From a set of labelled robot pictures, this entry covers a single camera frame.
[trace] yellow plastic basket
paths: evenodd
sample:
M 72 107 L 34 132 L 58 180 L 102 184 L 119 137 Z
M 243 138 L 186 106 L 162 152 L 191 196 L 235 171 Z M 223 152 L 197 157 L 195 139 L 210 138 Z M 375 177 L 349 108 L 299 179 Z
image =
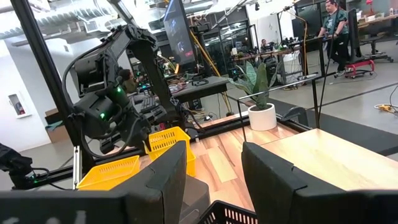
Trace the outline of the yellow plastic basket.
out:
M 154 161 L 159 158 L 165 151 L 170 149 L 176 142 L 185 141 L 187 144 L 187 174 L 191 177 L 196 176 L 195 155 L 193 154 L 190 144 L 190 137 L 180 127 L 169 128 L 149 135 L 149 144 L 152 151 L 145 148 L 145 152 L 150 159 Z
M 139 172 L 139 156 L 93 167 L 77 185 L 79 190 L 111 190 Z

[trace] computer monitor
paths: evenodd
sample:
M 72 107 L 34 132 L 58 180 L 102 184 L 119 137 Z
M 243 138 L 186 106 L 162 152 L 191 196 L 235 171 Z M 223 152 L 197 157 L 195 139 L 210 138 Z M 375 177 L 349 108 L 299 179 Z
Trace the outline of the computer monitor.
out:
M 171 0 L 164 16 L 164 27 L 174 60 L 180 66 L 194 65 L 195 53 L 181 0 Z

